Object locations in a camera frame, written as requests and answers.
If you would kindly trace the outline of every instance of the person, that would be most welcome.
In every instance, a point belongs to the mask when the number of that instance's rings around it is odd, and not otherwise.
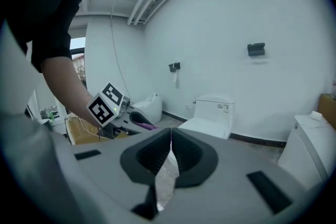
[[[86,109],[92,96],[80,81],[70,53],[68,30],[81,1],[7,0],[5,18],[24,52],[32,41],[31,62],[43,73],[54,96],[68,110],[99,127]]]

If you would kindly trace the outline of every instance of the toilet tank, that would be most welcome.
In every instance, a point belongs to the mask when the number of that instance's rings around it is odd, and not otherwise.
[[[195,118],[225,123],[231,129],[235,101],[230,97],[207,94],[196,100]]]

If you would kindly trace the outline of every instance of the black sleeve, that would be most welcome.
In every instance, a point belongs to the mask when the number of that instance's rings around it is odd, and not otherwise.
[[[40,64],[47,58],[65,56],[70,59],[71,37],[68,30],[82,0],[61,0],[55,13],[33,38],[32,64],[41,72]]]

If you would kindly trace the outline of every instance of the white marker cube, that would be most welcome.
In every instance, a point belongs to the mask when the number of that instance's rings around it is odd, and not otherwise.
[[[124,95],[112,84],[108,83],[87,105],[90,114],[102,127],[114,120],[120,111]]]

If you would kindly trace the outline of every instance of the purple object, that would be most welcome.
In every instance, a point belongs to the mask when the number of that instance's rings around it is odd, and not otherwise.
[[[155,129],[158,129],[157,127],[155,127],[155,126],[153,126],[153,125],[151,125],[151,124],[147,124],[147,123],[138,123],[138,122],[135,122],[135,124],[136,124],[137,126],[140,126],[140,127],[145,128],[145,129],[147,129],[147,130],[155,130]]]

